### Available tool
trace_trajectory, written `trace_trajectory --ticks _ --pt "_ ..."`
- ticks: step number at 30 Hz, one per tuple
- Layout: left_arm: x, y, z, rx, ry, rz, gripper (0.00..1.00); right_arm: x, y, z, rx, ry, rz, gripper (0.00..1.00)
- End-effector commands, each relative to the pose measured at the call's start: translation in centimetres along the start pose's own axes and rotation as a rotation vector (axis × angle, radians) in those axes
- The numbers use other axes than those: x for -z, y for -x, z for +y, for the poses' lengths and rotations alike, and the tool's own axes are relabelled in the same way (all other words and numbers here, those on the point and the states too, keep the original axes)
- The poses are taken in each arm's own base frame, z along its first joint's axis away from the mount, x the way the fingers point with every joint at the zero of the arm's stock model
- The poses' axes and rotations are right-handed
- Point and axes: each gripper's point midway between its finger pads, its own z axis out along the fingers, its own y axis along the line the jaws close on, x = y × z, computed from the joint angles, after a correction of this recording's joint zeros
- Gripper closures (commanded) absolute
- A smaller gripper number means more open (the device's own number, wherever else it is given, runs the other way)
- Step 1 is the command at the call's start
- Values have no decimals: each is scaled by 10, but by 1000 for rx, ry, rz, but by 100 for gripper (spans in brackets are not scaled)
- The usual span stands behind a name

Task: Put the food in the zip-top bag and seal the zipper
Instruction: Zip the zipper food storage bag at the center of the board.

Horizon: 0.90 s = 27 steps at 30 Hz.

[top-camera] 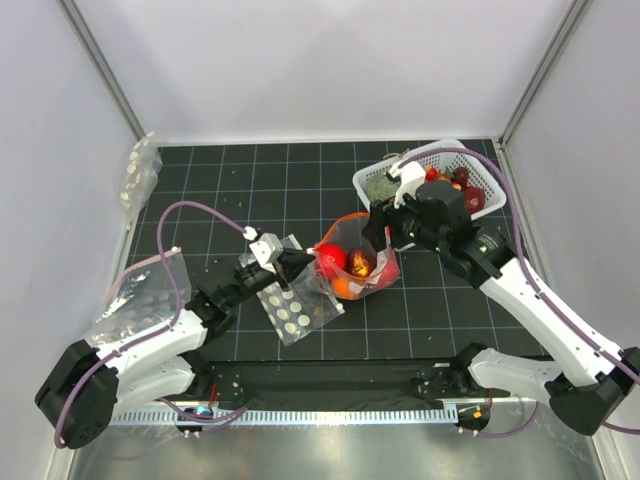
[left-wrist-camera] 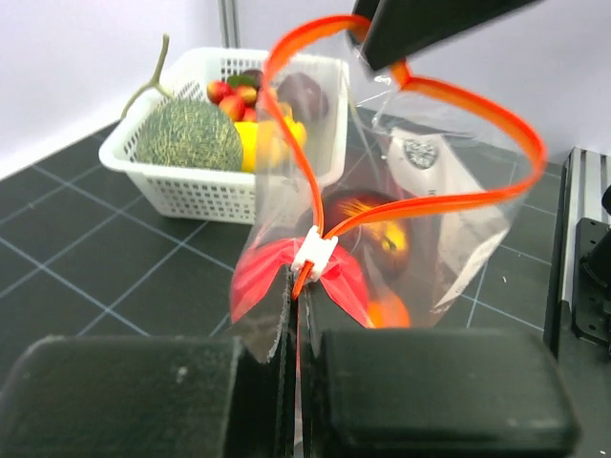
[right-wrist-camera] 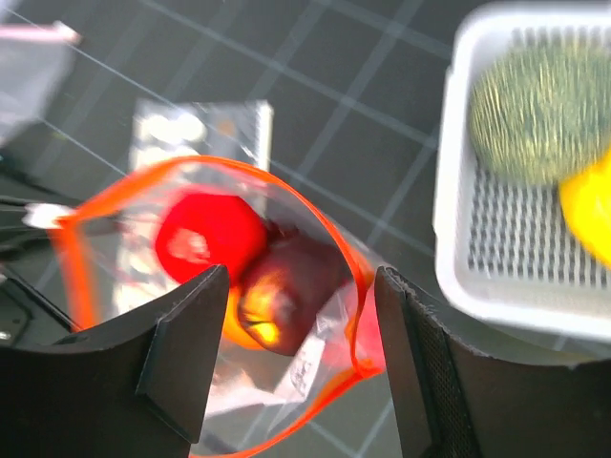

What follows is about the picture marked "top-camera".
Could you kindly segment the red pepper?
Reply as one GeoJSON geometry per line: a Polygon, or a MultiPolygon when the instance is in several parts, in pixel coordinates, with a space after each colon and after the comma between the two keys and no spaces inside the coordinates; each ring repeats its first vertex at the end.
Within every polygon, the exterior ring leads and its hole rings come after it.
{"type": "Polygon", "coordinates": [[[346,269],[347,253],[335,243],[323,243],[315,249],[316,273],[325,279],[336,278],[346,269]]]}

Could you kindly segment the orange fruit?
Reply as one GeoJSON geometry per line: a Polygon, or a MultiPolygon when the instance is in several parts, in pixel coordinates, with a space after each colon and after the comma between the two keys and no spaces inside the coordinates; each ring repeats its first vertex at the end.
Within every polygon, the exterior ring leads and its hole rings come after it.
{"type": "Polygon", "coordinates": [[[342,277],[336,277],[331,282],[332,290],[336,297],[343,300],[356,300],[358,294],[351,291],[350,285],[351,282],[342,277]]]}

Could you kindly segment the clear zip bag red zipper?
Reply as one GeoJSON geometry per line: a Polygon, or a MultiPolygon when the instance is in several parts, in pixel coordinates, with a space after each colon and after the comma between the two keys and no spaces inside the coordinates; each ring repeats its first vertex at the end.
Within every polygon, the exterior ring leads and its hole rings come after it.
{"type": "Polygon", "coordinates": [[[310,286],[336,298],[356,301],[392,286],[400,277],[396,253],[383,237],[385,247],[377,252],[362,229],[369,214],[356,212],[336,220],[313,247],[310,286]]]}

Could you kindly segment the red apple top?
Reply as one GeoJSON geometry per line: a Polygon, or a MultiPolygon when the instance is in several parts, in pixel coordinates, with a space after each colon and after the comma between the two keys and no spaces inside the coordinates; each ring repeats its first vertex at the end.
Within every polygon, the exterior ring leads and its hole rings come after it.
{"type": "Polygon", "coordinates": [[[377,267],[377,258],[364,247],[354,247],[347,254],[347,272],[359,278],[367,278],[377,267]]]}

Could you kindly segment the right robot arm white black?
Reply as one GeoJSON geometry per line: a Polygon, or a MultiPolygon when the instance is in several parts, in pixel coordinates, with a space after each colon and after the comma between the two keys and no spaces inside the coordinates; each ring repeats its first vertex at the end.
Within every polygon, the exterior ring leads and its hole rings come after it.
{"type": "Polygon", "coordinates": [[[546,285],[498,229],[475,224],[461,192],[423,183],[375,201],[363,236],[375,250],[419,245],[444,267],[508,311],[550,354],[536,361],[470,345],[451,363],[463,396],[480,389],[522,394],[549,406],[575,432],[591,436],[639,383],[639,350],[622,349],[546,285]]]}

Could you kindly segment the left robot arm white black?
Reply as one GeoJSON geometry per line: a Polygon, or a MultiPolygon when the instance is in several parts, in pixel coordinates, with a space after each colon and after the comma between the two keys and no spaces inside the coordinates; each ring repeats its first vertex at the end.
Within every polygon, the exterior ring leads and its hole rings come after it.
{"type": "Polygon", "coordinates": [[[36,393],[55,445],[82,448],[113,418],[151,401],[207,396],[213,373],[199,349],[236,323],[240,304],[274,284],[290,290],[314,259],[309,249],[283,247],[196,292],[178,247],[130,266],[101,319],[65,349],[36,393]]]}

